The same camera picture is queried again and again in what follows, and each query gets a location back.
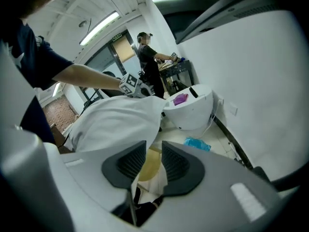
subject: black pants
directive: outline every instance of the black pants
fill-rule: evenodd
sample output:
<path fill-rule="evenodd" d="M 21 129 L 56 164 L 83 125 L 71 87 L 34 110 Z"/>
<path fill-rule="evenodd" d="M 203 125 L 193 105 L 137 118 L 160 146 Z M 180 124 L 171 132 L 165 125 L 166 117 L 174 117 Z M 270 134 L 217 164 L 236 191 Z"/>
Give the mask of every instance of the black pants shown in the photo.
<path fill-rule="evenodd" d="M 160 74 L 159 73 L 149 74 L 147 75 L 147 80 L 149 81 L 150 85 L 154 86 L 155 96 L 163 99 L 164 87 L 160 78 Z"/>

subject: brick wall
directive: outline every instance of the brick wall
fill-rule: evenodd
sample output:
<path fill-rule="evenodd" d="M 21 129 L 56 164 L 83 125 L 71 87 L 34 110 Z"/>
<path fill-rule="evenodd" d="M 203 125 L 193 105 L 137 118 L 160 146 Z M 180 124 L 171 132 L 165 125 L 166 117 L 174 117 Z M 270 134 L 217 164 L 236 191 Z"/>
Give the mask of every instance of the brick wall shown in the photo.
<path fill-rule="evenodd" d="M 77 113 L 69 105 L 69 101 L 63 95 L 43 108 L 48 124 L 56 124 L 60 132 L 63 132 L 69 124 L 75 121 L 75 114 Z"/>

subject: purple cloth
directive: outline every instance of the purple cloth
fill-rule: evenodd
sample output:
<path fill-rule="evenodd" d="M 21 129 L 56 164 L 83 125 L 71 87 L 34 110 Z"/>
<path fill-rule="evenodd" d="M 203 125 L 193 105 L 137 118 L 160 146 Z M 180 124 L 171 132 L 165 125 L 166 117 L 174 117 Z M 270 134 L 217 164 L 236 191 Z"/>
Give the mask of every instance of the purple cloth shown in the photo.
<path fill-rule="evenodd" d="M 177 95 L 174 99 L 174 105 L 177 106 L 181 103 L 184 103 L 187 101 L 189 95 L 188 94 L 180 94 L 180 95 Z"/>

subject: ceiling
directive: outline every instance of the ceiling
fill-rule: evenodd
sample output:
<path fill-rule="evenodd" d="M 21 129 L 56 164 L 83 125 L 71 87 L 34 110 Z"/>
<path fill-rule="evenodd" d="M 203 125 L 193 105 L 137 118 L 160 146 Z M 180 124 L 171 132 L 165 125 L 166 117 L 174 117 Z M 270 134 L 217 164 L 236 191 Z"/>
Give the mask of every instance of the ceiling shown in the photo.
<path fill-rule="evenodd" d="M 145 0 L 55 0 L 33 14 L 28 24 L 63 57 L 74 61 L 84 46 L 79 42 L 102 19 L 117 11 L 120 18 L 137 10 Z M 86 20 L 87 24 L 78 25 Z"/>

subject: exit sign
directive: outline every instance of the exit sign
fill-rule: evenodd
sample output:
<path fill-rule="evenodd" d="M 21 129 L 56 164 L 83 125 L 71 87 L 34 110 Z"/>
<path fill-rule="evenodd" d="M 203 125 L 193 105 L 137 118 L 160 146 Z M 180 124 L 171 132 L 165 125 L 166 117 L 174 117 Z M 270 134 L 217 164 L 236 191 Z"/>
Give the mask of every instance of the exit sign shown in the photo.
<path fill-rule="evenodd" d="M 121 33 L 118 33 L 116 36 L 112 38 L 112 41 L 115 41 L 121 37 Z"/>

